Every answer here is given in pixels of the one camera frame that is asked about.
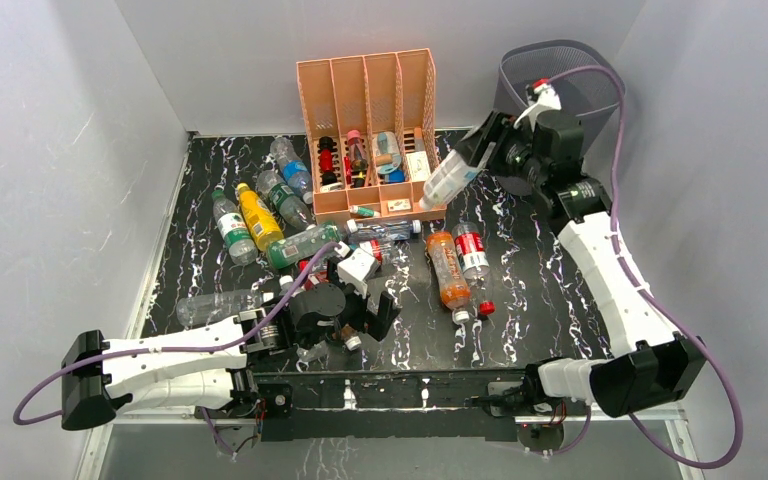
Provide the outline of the clear bottle white label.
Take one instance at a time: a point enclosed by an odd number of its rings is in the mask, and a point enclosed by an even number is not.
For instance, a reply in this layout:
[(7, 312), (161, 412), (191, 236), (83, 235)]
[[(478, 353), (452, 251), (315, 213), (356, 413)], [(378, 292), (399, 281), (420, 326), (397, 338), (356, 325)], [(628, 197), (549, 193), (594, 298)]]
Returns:
[(484, 156), (472, 161), (457, 150), (450, 151), (425, 181), (420, 208), (427, 211), (447, 205), (485, 170), (486, 164)]

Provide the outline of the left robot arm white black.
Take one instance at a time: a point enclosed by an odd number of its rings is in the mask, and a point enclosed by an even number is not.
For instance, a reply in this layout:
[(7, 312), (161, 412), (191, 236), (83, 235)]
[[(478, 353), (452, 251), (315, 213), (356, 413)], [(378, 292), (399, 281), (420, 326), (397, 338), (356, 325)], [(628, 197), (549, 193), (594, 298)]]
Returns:
[(165, 407), (250, 414), (267, 400), (251, 378), (253, 363), (293, 348), (309, 362), (330, 342), (355, 350), (362, 334), (387, 336), (401, 309), (386, 291), (370, 309), (367, 285), (385, 263), (355, 250), (329, 261), (326, 281), (199, 328), (131, 340), (79, 334), (61, 362), (62, 429), (88, 430)]

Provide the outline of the orange drink bottle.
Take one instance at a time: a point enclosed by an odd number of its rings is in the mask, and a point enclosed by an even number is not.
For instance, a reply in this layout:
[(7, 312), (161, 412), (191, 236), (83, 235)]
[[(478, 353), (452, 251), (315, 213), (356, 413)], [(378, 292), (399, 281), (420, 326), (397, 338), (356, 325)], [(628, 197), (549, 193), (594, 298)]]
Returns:
[(442, 304), (451, 311), (456, 325), (467, 323), (471, 291), (459, 265), (451, 234), (446, 231), (430, 234), (426, 239), (426, 253), (433, 265)]

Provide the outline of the gold red tea bottle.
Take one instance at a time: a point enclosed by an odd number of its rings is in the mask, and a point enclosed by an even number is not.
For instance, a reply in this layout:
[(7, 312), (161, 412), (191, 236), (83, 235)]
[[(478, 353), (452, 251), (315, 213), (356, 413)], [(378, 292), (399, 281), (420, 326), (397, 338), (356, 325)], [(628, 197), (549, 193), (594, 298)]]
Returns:
[(309, 338), (342, 342), (349, 351), (361, 345), (362, 298), (329, 283), (326, 270), (310, 274), (304, 284), (303, 315), (297, 326)]

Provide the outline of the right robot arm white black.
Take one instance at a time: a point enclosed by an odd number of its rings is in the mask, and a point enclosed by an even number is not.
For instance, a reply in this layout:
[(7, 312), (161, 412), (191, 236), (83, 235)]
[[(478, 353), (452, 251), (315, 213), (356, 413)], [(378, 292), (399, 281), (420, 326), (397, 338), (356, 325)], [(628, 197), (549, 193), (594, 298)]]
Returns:
[(597, 404), (612, 418), (683, 399), (706, 360), (696, 342), (646, 301), (629, 254), (611, 224), (605, 187), (582, 170), (583, 128), (560, 110), (531, 126), (492, 111), (450, 156), (492, 174), (524, 179), (561, 246), (575, 262), (607, 327), (611, 358), (555, 357), (526, 366), (522, 382), (490, 389), (471, 404), (493, 414), (550, 413), (564, 399)]

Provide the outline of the clear bottle red blue label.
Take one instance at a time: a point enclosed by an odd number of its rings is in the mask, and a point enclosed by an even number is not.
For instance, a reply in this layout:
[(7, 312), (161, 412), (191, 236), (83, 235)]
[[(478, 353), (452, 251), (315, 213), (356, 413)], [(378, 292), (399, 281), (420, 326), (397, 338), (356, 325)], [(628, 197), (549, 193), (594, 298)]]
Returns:
[[(398, 253), (396, 243), (389, 240), (365, 240), (358, 243), (350, 243), (349, 248), (351, 250), (362, 249), (367, 253), (372, 254), (379, 262), (381, 268), (391, 264)], [(340, 256), (336, 253), (325, 255), (323, 259), (313, 263), (312, 272), (325, 271), (327, 269), (327, 261), (329, 258), (340, 258)]]

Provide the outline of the red label cola bottle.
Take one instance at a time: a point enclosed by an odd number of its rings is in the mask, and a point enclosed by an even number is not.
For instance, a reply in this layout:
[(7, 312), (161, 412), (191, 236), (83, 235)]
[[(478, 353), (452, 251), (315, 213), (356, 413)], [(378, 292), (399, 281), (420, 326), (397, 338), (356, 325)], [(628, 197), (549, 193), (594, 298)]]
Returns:
[(476, 313), (479, 317), (489, 317), (496, 307), (492, 300), (491, 268), (478, 227), (472, 222), (461, 222), (455, 226), (452, 235)]

